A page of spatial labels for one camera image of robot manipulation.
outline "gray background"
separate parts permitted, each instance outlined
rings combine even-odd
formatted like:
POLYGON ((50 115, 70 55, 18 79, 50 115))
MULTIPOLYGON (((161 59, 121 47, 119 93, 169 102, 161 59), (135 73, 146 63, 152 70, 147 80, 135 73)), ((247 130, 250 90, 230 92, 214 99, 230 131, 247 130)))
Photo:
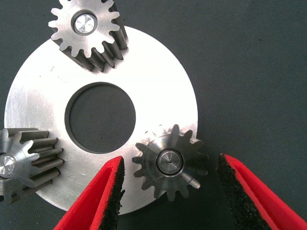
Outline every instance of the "gray background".
MULTIPOLYGON (((54 17, 49 12, 59 4, 56 0, 1 3, 3 120, 14 76, 50 38, 47 23, 54 17)), ((243 161, 306 220, 307 2, 117 0, 117 7, 127 26, 162 42, 186 69, 199 107, 198 137, 211 157, 210 175, 201 179, 200 190, 191 190, 189 199, 179 197, 169 203, 164 195, 120 216, 118 229, 234 229, 214 172, 221 152, 243 161)), ((89 103, 95 110, 95 103, 89 103)), ((51 229, 63 215, 64 211, 32 195, 10 206, 0 204, 0 229, 51 229)))

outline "center hole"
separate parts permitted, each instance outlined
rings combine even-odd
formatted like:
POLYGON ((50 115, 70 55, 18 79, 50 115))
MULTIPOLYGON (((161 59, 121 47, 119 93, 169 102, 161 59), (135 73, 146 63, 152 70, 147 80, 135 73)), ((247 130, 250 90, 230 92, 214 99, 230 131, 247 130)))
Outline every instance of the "center hole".
POLYGON ((97 154, 123 146, 135 126, 130 97, 119 87, 99 84, 83 91, 74 100, 69 116, 73 140, 97 154))

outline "flat washer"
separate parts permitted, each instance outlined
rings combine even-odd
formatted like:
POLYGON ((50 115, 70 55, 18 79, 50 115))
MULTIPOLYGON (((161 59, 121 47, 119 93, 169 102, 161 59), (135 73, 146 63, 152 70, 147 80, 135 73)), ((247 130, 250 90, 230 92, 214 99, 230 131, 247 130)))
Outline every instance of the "flat washer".
POLYGON ((43 199, 68 210, 98 170, 110 159, 123 156, 126 190, 121 214, 135 211, 153 202, 154 189, 141 189, 144 178, 134 177, 140 165, 132 162, 139 156, 135 144, 146 131, 163 125, 178 124, 183 132, 191 129, 196 137, 198 111, 191 82, 176 57, 151 36, 125 27, 129 41, 124 60, 116 68, 90 72, 67 58, 48 40, 25 61, 9 92, 4 125, 6 128, 35 127, 58 137, 59 155, 65 163, 61 175, 37 192, 43 199), (84 90, 97 84, 113 84, 131 98, 136 123, 129 140, 118 150, 97 154, 81 146, 66 126, 69 108, 84 90))

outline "gear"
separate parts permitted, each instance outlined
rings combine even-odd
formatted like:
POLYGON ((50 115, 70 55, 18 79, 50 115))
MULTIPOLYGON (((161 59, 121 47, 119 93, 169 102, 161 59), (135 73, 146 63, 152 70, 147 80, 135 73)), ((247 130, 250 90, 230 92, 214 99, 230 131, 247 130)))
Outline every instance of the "gear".
POLYGON ((15 201, 47 186, 59 175, 63 164, 56 158, 61 148, 53 148, 56 138, 48 131, 32 128, 0 131, 0 201, 15 201))
POLYGON ((207 174, 204 163, 208 155, 197 152, 203 143, 192 138, 192 134, 192 130, 182 134, 179 126, 174 125, 163 135, 147 141, 147 144, 136 144, 142 156, 134 157, 132 161, 141 164, 142 168, 134 176, 145 176, 143 190, 154 186, 155 198, 159 198, 165 191, 168 199, 174 201, 176 191, 187 198, 188 185, 200 188, 195 176, 207 174))
POLYGON ((88 70, 103 71, 105 63, 115 66, 113 58, 123 59, 127 34, 112 0, 59 1, 63 8, 51 10, 58 19, 49 27, 60 51, 88 70))

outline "red plastic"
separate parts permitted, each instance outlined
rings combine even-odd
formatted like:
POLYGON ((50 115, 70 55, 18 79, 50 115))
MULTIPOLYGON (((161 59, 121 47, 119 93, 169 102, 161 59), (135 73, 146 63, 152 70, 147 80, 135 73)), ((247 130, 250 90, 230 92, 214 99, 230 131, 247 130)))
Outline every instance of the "red plastic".
POLYGON ((307 223, 256 177, 242 162, 225 154, 236 179, 272 230, 307 230, 307 223))
POLYGON ((116 157, 104 164, 55 230, 99 230, 121 160, 116 157))

